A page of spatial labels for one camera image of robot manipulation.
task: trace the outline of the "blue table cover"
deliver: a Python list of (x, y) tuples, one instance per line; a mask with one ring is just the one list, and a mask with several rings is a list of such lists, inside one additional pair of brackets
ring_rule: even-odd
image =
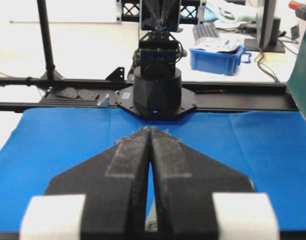
[[(35, 108), (0, 151), (0, 232), (18, 231), (32, 196), (51, 178), (155, 126), (244, 174), (266, 192), (283, 231), (306, 230), (306, 121), (300, 112), (191, 113), (143, 121), (122, 109)], [(154, 198), (149, 177), (148, 208)]]

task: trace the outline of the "white desk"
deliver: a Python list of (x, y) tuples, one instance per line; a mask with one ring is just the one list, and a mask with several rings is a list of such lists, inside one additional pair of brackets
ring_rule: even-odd
[[(190, 54), (189, 48), (194, 43), (193, 26), (181, 27), (184, 31), (174, 34), (174, 37)], [(39, 25), (1, 23), (0, 30), (0, 71), (16, 77), (40, 77), (45, 71), (45, 62)], [(56, 69), (66, 78), (105, 79), (116, 67), (125, 67), (128, 71), (138, 46), (136, 23), (51, 24), (50, 31)], [(230, 33), (224, 33), (222, 37), (244, 38)], [(267, 57), (270, 59), (267, 64), (281, 82), (286, 82), (294, 67), (295, 56), (287, 52), (286, 55), (267, 54)], [(183, 58), (177, 67), (182, 71), (183, 81), (273, 82), (254, 63), (242, 63), (235, 76), (192, 71), (190, 55)], [(39, 99), (33, 86), (0, 87), (0, 102), (38, 102)], [(18, 113), (0, 112), (0, 149), (20, 117)]]

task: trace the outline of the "cable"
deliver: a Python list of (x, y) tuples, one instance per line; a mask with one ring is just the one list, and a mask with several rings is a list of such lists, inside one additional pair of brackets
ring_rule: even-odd
[[(15, 76), (15, 77), (14, 77), (14, 76), (10, 76), (10, 75), (8, 75), (8, 74), (6, 74), (6, 73), (3, 73), (3, 72), (1, 72), (1, 71), (0, 71), (0, 75), (3, 75), (3, 76), (5, 76), (5, 77), (7, 77), (7, 78), (8, 78), (8, 77), (9, 77), (9, 78), (15, 78), (15, 79), (18, 78), (18, 77), (16, 77), (16, 76)], [(36, 87), (36, 89), (37, 89), (39, 95), (40, 95), (41, 97), (43, 97), (42, 94), (41, 94), (41, 92), (40, 92), (40, 90), (39, 90), (39, 88)]]
[(246, 0), (252, 7), (254, 7), (253, 3), (250, 0)]
[(169, 33), (169, 35), (170, 35), (170, 36), (171, 36), (171, 37), (181, 46), (182, 53), (181, 53), (181, 56), (179, 57), (179, 59), (177, 59), (177, 60), (174, 61), (174, 62), (168, 63), (168, 65), (178, 63), (178, 62), (183, 58), (183, 56), (184, 56), (184, 48), (183, 48), (182, 43), (181, 43), (180, 41), (178, 41), (176, 38), (174, 38), (174, 36), (171, 35), (170, 33)]
[(298, 53), (294, 52), (293, 50), (291, 50), (289, 47), (287, 47), (281, 40), (278, 40), (287, 50), (291, 51), (293, 54), (298, 55)]
[(3, 75), (3, 76), (5, 76), (5, 77), (9, 77), (9, 78), (10, 78), (10, 77), (11, 77), (11, 78), (13, 77), (13, 78), (16, 78), (16, 77), (14, 77), (14, 76), (10, 76), (10, 75), (8, 75), (8, 74), (6, 74), (6, 73), (3, 73), (3, 72), (1, 72), (1, 71), (0, 71), (0, 74)]
[[(260, 51), (260, 52), (259, 52), (258, 56), (259, 56), (259, 55), (262, 55), (262, 56), (261, 56), (261, 58), (260, 58), (260, 59), (258, 60), (258, 62), (257, 62), (258, 68), (259, 68), (262, 72), (264, 72), (265, 74), (267, 74), (268, 76), (270, 76), (271, 78), (273, 78), (276, 84), (280, 84), (281, 82), (280, 82), (279, 79), (277, 78), (277, 76), (276, 76), (276, 74), (274, 73), (274, 71), (273, 71), (270, 67), (268, 67), (266, 64), (262, 63), (262, 60), (265, 58), (265, 54), (264, 54), (263, 50), (262, 50), (262, 49), (259, 49), (259, 51)], [(271, 71), (272, 74), (271, 74), (270, 72), (266, 71), (265, 69), (263, 69), (262, 66), (268, 68), (269, 71)]]

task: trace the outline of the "blue plastic bin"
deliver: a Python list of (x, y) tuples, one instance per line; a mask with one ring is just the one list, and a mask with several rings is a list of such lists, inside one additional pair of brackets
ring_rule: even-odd
[(243, 54), (251, 56), (250, 53), (246, 52), (244, 45), (240, 45), (234, 54), (208, 52), (194, 48), (189, 50), (191, 52), (192, 70), (225, 75), (235, 74), (237, 67), (241, 64)]

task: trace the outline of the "black metal plate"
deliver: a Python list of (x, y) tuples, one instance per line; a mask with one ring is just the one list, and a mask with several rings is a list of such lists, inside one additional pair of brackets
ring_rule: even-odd
[[(136, 109), (133, 103), (133, 87), (130, 86), (128, 88), (122, 89), (119, 93), (118, 96), (118, 101), (117, 104), (138, 115), (141, 116), (142, 118), (147, 118), (145, 116), (142, 116)], [(196, 99), (195, 99), (195, 94), (187, 90), (185, 88), (182, 88), (182, 102), (181, 106), (178, 108), (177, 112), (173, 116), (166, 116), (166, 115), (161, 115), (158, 112), (152, 113), (151, 116), (149, 116), (149, 119), (164, 119), (164, 118), (176, 118), (181, 116), (183, 113), (187, 113), (189, 111), (192, 111), (196, 108)]]
[(56, 95), (68, 99), (75, 99), (78, 97), (77, 91), (72, 87), (67, 87), (63, 90), (56, 91)]
[(81, 99), (88, 101), (94, 101), (99, 95), (98, 92), (90, 91), (87, 89), (82, 89), (78, 91), (77, 94)]

